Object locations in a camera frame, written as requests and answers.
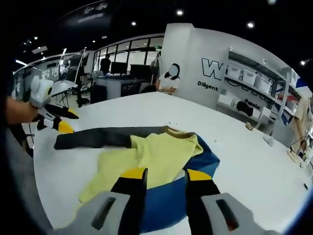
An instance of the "clothing pile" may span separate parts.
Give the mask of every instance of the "clothing pile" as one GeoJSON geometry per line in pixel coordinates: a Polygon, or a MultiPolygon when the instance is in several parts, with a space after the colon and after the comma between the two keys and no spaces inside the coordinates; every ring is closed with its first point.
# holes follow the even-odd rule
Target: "clothing pile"
{"type": "Polygon", "coordinates": [[[199,170],[213,177],[220,160],[195,133],[169,127],[95,128],[59,135],[55,149],[126,147],[101,153],[98,172],[80,193],[86,203],[111,190],[119,176],[135,167],[148,168],[145,212],[141,233],[170,227],[186,217],[184,171],[199,170]]]}

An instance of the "black ceiling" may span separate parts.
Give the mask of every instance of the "black ceiling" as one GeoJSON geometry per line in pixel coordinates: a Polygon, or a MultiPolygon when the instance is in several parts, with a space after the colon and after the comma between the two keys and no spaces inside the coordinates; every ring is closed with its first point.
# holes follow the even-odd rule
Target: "black ceiling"
{"type": "Polygon", "coordinates": [[[310,1],[277,0],[276,4],[270,5],[267,0],[111,0],[116,11],[110,27],[98,27],[81,37],[77,34],[60,37],[55,33],[62,16],[93,2],[53,0],[42,5],[38,1],[19,2],[10,17],[19,19],[12,20],[10,25],[16,33],[13,57],[28,63],[42,57],[31,52],[39,46],[48,47],[46,56],[62,53],[65,47],[67,51],[84,47],[97,49],[133,36],[164,32],[168,23],[187,22],[195,27],[230,33],[264,47],[293,67],[313,87],[310,80],[313,79],[310,1]],[[182,17],[175,14],[178,8],[184,10],[182,17]],[[132,27],[131,21],[136,21],[137,26],[132,27]],[[247,28],[249,21],[255,22],[253,29],[247,28]],[[25,46],[23,42],[33,36],[38,36],[38,40],[25,46]],[[301,60],[310,58],[310,62],[300,66],[301,60]]]}

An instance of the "round white table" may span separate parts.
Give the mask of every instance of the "round white table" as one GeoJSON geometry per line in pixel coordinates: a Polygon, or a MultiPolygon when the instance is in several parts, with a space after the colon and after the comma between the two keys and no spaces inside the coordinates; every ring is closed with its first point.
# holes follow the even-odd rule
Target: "round white table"
{"type": "MultiPolygon", "coordinates": [[[[199,104],[161,93],[132,95],[84,106],[80,119],[67,121],[75,131],[97,127],[164,126],[196,132],[221,160],[214,182],[252,210],[267,230],[284,231],[308,196],[310,176],[274,141],[270,147],[258,130],[199,104]]],[[[98,154],[114,148],[55,150],[58,133],[36,133],[35,178],[40,200],[53,228],[73,220],[78,195],[97,171],[98,154]]],[[[190,234],[188,219],[151,234],[190,234]]]]}

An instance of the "yellow cloth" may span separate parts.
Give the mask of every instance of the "yellow cloth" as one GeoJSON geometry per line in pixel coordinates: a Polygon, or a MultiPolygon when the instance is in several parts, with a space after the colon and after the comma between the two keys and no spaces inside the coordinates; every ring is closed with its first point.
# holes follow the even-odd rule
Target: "yellow cloth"
{"type": "Polygon", "coordinates": [[[148,169],[147,189],[170,183],[191,157],[203,152],[196,135],[185,139],[167,133],[150,134],[147,138],[131,136],[131,142],[130,149],[100,154],[98,172],[80,193],[82,203],[111,190],[121,174],[136,167],[148,169]]]}

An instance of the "large w logo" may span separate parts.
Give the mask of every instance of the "large w logo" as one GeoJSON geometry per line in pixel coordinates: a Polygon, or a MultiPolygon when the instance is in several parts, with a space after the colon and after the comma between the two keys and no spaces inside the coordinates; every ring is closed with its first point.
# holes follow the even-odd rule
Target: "large w logo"
{"type": "Polygon", "coordinates": [[[208,59],[202,58],[202,70],[203,75],[207,77],[211,77],[212,74],[214,79],[222,80],[222,67],[224,64],[221,64],[218,61],[212,60],[211,63],[208,59]]]}

